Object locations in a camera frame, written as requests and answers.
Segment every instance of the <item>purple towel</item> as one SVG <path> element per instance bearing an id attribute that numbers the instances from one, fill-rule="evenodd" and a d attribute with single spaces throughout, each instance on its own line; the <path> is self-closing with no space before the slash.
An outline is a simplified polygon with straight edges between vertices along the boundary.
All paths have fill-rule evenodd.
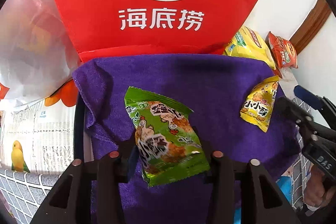
<path id="1" fill-rule="evenodd" d="M 190 124 L 214 150 L 233 160 L 259 159 L 276 179 L 299 152 L 295 125 L 275 109 L 263 133 L 239 115 L 253 87 L 272 75 L 266 63 L 254 59 L 164 54 L 94 59 L 78 68 L 73 78 L 89 109 L 86 128 L 96 159 L 115 150 L 114 142 L 128 139 L 134 130 L 124 96 L 129 86 L 135 86 L 187 105 L 194 110 Z M 277 97 L 281 95 L 279 87 Z M 204 224 L 211 190 L 201 175 L 148 188 L 139 163 L 135 177 L 120 184 L 128 224 Z"/>

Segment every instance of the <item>white plastic bag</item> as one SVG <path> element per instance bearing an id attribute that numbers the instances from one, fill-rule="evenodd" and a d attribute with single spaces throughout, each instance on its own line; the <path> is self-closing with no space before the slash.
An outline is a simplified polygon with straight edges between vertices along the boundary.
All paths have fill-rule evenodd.
<path id="1" fill-rule="evenodd" d="M 50 96 L 79 65 L 53 3 L 7 0 L 0 10 L 0 110 Z"/>

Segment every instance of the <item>yellow chip bag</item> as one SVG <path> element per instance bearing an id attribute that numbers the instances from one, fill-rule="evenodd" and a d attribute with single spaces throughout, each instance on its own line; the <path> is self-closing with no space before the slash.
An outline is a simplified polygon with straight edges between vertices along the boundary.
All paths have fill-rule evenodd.
<path id="1" fill-rule="evenodd" d="M 257 32 L 245 26 L 242 26 L 230 40 L 223 55 L 262 60 L 272 69 L 276 69 L 273 57 L 265 41 Z"/>
<path id="2" fill-rule="evenodd" d="M 240 110 L 240 116 L 244 121 L 255 124 L 263 132 L 266 132 L 269 126 L 278 84 L 278 76 L 263 80 L 247 96 Z"/>

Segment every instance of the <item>brown wooden frame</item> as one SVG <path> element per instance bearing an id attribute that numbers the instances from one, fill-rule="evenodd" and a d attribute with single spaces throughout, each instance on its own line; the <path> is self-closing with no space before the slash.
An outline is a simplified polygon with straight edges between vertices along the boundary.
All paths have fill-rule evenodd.
<path id="1" fill-rule="evenodd" d="M 314 8 L 310 11 L 305 21 L 290 39 L 290 42 L 294 45 L 297 54 L 302 52 L 302 50 L 314 38 L 330 14 L 331 9 L 326 0 L 317 0 Z"/>

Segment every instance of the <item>checkered cloth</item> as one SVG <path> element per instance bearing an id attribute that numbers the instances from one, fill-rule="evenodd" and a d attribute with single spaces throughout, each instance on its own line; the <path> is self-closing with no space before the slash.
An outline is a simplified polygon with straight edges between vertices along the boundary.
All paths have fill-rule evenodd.
<path id="1" fill-rule="evenodd" d="M 311 114 L 311 107 L 305 102 L 303 102 L 299 98 L 294 98 L 293 102 L 295 102 L 297 105 L 299 105 L 309 114 Z M 303 140 L 299 133 L 297 134 L 297 139 L 300 147 L 302 148 Z M 302 153 L 300 153 L 293 166 L 294 168 L 291 175 L 293 179 L 292 206 L 296 210 L 297 208 L 302 208 L 303 206 L 303 192 L 307 184 L 307 175 L 309 173 L 310 161 L 306 157 L 304 157 Z"/>
<path id="2" fill-rule="evenodd" d="M 0 190 L 19 224 L 30 223 L 59 177 L 0 168 Z"/>

